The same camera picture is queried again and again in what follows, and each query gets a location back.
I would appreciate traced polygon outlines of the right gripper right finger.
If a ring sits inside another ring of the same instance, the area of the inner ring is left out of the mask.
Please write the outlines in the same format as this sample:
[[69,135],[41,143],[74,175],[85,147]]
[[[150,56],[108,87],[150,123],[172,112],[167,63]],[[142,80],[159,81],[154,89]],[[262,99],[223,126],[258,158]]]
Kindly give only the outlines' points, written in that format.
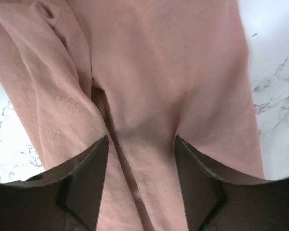
[[175,161],[191,231],[289,231],[289,177],[229,168],[177,136]]

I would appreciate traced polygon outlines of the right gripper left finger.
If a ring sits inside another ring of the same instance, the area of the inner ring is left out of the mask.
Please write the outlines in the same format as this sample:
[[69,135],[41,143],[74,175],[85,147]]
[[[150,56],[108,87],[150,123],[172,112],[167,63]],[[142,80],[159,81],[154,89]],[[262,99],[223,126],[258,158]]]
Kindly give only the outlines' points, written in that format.
[[0,183],[0,231],[94,231],[109,140],[25,181]]

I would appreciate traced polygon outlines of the pink t shirt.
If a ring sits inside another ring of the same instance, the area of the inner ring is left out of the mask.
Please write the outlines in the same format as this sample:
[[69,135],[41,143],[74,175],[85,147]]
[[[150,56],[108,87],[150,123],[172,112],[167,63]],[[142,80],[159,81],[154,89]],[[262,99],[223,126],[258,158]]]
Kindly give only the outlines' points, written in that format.
[[0,82],[45,169],[110,137],[100,231],[185,231],[173,141],[263,178],[235,0],[0,0]]

